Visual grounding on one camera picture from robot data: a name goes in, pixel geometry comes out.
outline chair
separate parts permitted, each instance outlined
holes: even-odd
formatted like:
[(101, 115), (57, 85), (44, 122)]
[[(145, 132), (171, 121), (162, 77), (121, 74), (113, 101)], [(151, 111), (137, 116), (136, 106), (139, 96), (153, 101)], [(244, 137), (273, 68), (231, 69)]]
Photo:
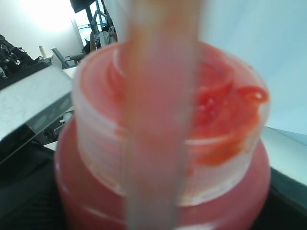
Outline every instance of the chair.
[[(62, 63), (62, 69), (69, 69), (72, 67), (76, 67), (78, 64), (78, 61), (80, 61), (85, 56), (85, 54), (77, 54), (77, 55), (69, 55), (69, 56), (64, 57), (59, 52), (58, 48), (53, 48), (51, 50)], [(69, 61), (74, 61), (74, 64), (73, 65), (68, 64)]]

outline window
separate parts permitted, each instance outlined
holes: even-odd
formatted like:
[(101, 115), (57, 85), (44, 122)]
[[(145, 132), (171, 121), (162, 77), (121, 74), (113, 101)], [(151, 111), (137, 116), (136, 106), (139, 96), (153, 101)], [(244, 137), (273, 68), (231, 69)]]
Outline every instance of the window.
[[(90, 5), (92, 16), (94, 17), (94, 14), (96, 10), (99, 10), (104, 13), (103, 5), (101, 0), (96, 0), (92, 5)], [(85, 46), (86, 40), (90, 40), (90, 33), (92, 31), (91, 25), (89, 22), (89, 19), (86, 14), (86, 10), (80, 11), (75, 14), (75, 20), (79, 29), (80, 37), (82, 39), (82, 43)], [(98, 30), (101, 31), (101, 29), (106, 25), (106, 19), (98, 15), (96, 17), (96, 26), (98, 27)]]

